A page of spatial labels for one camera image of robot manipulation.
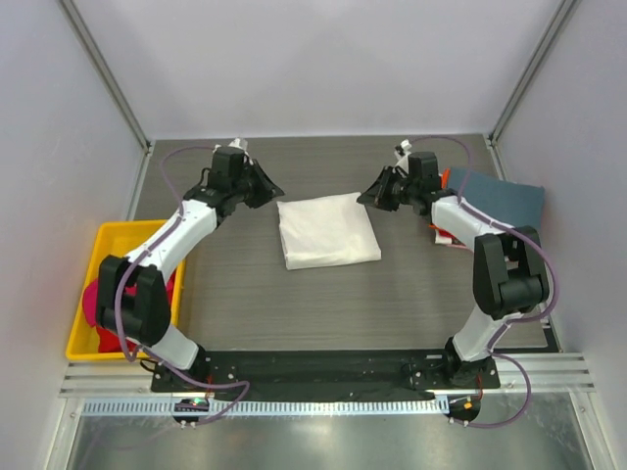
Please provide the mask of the white and green t-shirt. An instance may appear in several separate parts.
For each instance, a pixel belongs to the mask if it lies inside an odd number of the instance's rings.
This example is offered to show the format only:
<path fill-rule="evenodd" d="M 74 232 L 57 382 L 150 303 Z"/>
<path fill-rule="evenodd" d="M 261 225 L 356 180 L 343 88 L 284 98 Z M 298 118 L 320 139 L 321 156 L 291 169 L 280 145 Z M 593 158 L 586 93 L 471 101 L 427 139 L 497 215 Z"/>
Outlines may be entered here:
<path fill-rule="evenodd" d="M 279 202 L 278 228 L 286 268 L 299 270 L 381 260 L 358 192 Z"/>

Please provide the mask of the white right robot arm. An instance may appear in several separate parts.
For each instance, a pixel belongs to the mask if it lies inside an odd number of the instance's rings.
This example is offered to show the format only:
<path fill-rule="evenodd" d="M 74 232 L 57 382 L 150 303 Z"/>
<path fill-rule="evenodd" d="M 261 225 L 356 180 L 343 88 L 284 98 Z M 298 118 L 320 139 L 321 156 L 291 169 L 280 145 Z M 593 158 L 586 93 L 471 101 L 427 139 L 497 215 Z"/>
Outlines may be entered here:
<path fill-rule="evenodd" d="M 410 206 L 472 251 L 475 305 L 447 341 L 437 369 L 446 384 L 471 387 L 505 332 L 549 297 L 538 232 L 501 222 L 471 205 L 458 189 L 444 187 L 432 153 L 412 153 L 405 166 L 384 167 L 357 201 L 386 212 Z"/>

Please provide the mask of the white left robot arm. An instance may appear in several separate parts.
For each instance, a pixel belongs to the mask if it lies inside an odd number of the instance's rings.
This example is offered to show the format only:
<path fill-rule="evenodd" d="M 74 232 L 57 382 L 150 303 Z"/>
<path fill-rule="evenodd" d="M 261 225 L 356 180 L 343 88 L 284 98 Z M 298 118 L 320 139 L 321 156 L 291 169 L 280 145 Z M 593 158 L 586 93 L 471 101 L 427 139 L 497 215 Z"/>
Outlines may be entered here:
<path fill-rule="evenodd" d="M 238 206 L 258 209 L 282 193 L 250 157 L 245 139 L 217 144 L 199 182 L 178 198 L 174 214 L 134 250 L 102 260 L 95 320 L 117 336 L 127 360 L 148 354 L 173 369 L 175 382 L 189 392 L 206 384 L 207 354 L 173 325 L 168 281 Z"/>

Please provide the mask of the orange folded t-shirt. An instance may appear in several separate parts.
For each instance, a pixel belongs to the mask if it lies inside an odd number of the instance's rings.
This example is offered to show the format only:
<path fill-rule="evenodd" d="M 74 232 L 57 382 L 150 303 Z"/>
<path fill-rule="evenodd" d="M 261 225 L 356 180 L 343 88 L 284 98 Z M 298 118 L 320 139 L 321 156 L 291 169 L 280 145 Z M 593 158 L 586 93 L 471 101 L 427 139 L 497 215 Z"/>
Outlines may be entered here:
<path fill-rule="evenodd" d="M 431 194 L 431 209 L 432 210 L 434 209 L 435 203 L 437 201 L 446 197 L 450 197 L 454 194 L 454 192 L 448 187 L 448 180 L 449 180 L 450 172 L 451 170 L 449 168 L 446 168 L 444 172 L 440 175 L 441 188 L 438 189 L 437 191 L 434 191 Z"/>

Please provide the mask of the white printed folded t-shirt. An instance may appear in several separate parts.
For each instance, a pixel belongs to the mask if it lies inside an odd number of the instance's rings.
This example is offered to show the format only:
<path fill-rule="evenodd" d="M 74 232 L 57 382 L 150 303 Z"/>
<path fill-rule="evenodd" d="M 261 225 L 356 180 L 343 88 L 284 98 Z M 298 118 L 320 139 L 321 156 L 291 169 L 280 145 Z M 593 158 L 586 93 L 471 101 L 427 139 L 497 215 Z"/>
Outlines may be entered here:
<path fill-rule="evenodd" d="M 435 229 L 435 239 L 434 242 L 436 245 L 452 245 L 455 241 L 455 238 L 448 232 Z"/>

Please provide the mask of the blue-grey folded t-shirt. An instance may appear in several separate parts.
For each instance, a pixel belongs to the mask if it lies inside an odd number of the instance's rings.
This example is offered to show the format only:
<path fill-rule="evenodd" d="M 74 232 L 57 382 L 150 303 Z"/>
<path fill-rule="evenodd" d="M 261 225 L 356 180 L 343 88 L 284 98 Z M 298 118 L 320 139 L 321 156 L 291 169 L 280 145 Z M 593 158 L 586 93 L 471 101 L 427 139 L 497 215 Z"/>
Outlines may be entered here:
<path fill-rule="evenodd" d="M 506 224 L 541 230 L 545 189 L 471 171 L 462 192 L 478 210 Z"/>

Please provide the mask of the yellow plastic bin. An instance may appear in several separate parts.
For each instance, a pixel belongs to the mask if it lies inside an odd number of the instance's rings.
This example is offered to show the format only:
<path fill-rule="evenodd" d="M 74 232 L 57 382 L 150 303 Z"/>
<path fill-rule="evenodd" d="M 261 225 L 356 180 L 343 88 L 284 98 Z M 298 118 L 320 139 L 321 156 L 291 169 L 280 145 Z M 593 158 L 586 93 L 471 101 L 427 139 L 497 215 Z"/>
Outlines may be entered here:
<path fill-rule="evenodd" d="M 124 359 L 117 335 L 96 323 L 99 267 L 108 255 L 121 257 L 140 247 L 163 224 L 157 219 L 106 222 L 100 226 L 66 347 L 68 360 L 94 362 Z"/>

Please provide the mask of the magenta t-shirt in bin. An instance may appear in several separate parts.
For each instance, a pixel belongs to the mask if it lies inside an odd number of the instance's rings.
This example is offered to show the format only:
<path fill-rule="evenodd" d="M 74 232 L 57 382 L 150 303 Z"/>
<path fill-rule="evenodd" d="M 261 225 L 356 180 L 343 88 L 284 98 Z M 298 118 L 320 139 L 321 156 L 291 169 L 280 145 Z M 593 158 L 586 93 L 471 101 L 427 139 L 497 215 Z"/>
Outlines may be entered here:
<path fill-rule="evenodd" d="M 166 284 L 166 293 L 169 301 L 169 305 L 172 303 L 172 297 L 174 293 L 174 283 L 176 279 L 176 272 L 174 272 L 169 278 Z M 83 291 L 82 295 L 82 308 L 87 324 L 90 327 L 95 327 L 96 312 L 97 312 L 97 295 L 98 295 L 98 279 L 91 281 Z"/>

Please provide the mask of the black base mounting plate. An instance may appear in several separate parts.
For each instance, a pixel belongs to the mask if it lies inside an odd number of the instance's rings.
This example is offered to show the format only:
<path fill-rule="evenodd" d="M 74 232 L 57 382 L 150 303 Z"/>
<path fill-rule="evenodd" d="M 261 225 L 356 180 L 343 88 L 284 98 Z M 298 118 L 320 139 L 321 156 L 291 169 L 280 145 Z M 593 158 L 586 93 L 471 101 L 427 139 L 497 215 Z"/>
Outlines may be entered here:
<path fill-rule="evenodd" d="M 495 361 L 462 362 L 445 350 L 362 350 L 286 352 L 205 352 L 179 373 L 160 366 L 155 392 L 191 389 L 194 382 L 233 384 L 248 381 L 251 392 L 298 400 L 305 392 L 345 393 L 351 384 L 372 383 L 375 391 L 435 389 L 496 390 Z"/>

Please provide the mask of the red t-shirt in bin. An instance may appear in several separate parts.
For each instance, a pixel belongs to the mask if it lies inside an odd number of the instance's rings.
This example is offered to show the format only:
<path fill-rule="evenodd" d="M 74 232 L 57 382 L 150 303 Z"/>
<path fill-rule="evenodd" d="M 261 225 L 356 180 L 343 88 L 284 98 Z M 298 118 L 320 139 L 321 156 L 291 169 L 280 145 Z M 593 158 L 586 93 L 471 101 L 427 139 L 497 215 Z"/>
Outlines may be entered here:
<path fill-rule="evenodd" d="M 118 336 L 109 330 L 97 325 L 95 327 L 98 335 L 98 353 L 121 353 L 121 344 Z"/>

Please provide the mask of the left aluminium frame post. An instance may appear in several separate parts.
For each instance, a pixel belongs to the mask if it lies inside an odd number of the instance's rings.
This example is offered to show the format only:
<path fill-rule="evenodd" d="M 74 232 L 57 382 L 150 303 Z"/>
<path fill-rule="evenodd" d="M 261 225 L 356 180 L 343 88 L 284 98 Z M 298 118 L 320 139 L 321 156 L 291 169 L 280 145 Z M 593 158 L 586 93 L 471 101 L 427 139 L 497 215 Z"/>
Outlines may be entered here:
<path fill-rule="evenodd" d="M 124 96 L 106 58 L 92 35 L 85 19 L 73 0 L 60 0 L 58 5 L 66 16 L 72 31 L 84 49 L 92 67 L 99 75 L 123 120 L 145 154 L 151 150 L 151 141 L 144 132 L 130 104 Z"/>

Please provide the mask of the aluminium frame post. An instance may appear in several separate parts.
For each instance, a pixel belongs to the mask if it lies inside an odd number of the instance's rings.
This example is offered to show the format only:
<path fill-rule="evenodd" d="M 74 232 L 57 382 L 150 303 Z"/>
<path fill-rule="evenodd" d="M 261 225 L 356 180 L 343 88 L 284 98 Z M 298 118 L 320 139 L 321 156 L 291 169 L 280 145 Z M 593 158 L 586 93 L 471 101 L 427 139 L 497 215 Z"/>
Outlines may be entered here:
<path fill-rule="evenodd" d="M 60 0 L 58 5 L 66 16 L 72 31 L 84 49 L 92 67 L 99 75 L 123 120 L 145 154 L 151 150 L 151 141 L 144 132 L 130 104 L 124 96 L 106 58 L 92 35 L 85 19 L 73 0 Z"/>
<path fill-rule="evenodd" d="M 503 136 L 525 94 L 540 73 L 541 68 L 579 5 L 580 1 L 578 0 L 561 0 L 558 2 L 555 12 L 552 14 L 520 78 L 509 95 L 493 130 L 488 134 L 488 141 L 493 147 L 497 145 L 499 139 Z"/>

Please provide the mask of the right aluminium frame post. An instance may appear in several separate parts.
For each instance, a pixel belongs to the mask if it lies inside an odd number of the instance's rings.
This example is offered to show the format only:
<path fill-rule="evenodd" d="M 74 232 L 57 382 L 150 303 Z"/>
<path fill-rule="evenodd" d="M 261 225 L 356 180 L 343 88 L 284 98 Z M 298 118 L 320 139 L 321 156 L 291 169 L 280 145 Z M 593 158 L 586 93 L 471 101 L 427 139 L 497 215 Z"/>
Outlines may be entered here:
<path fill-rule="evenodd" d="M 520 78 L 509 95 L 493 130 L 488 134 L 488 141 L 493 147 L 497 145 L 499 139 L 503 136 L 525 94 L 540 73 L 541 68 L 579 5 L 580 1 L 578 0 L 561 0 L 558 2 L 555 12 L 552 14 Z"/>

